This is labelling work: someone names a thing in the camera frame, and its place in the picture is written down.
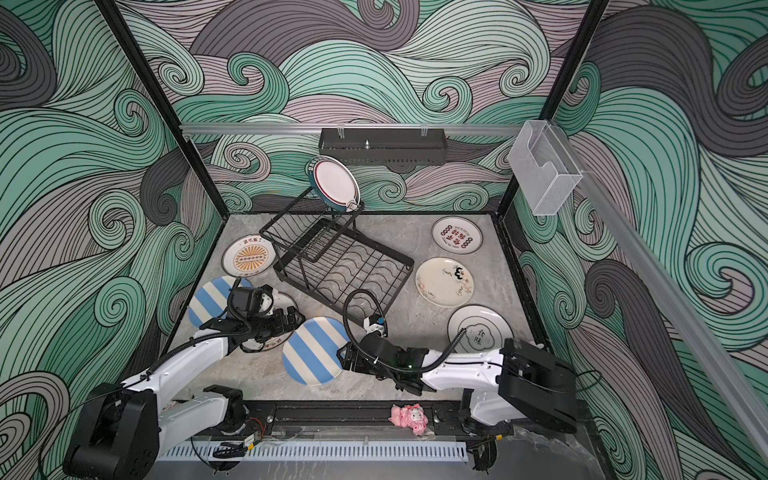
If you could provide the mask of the black wire dish rack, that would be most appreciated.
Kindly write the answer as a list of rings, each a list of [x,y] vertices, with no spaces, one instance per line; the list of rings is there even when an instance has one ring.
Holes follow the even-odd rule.
[[[347,315],[361,324],[374,311],[387,312],[414,271],[414,260],[357,228],[355,213],[299,212],[285,208],[259,234],[272,243],[278,278],[337,313],[357,289]]]

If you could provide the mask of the green rimmed white plate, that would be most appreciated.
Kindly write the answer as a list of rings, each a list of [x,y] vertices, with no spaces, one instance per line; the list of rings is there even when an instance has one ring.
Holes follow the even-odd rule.
[[[361,205],[359,185],[351,171],[339,160],[316,156],[309,164],[308,179],[317,197],[330,209],[350,213]]]

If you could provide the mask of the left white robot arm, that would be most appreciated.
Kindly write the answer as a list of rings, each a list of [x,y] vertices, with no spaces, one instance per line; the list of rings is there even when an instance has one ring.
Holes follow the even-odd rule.
[[[305,316],[278,308],[268,285],[234,285],[222,312],[144,372],[121,384],[104,383],[84,402],[63,460],[67,476],[142,479],[158,456],[197,433],[243,430],[248,409],[238,389],[213,385],[179,407],[171,401],[210,366],[249,341],[260,344],[294,332]]]

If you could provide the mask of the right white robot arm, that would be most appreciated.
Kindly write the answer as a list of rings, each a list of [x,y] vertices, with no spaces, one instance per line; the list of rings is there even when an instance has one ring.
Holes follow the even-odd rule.
[[[344,370],[390,380],[416,396],[426,390],[468,390],[469,421],[487,427],[527,418],[545,429],[574,434],[578,395],[602,380],[598,375],[579,387],[581,375],[572,364],[518,339],[507,339],[496,350],[457,353],[464,329],[443,351],[398,347],[388,340],[383,308],[367,289],[346,297],[342,325],[348,342],[337,358]]]

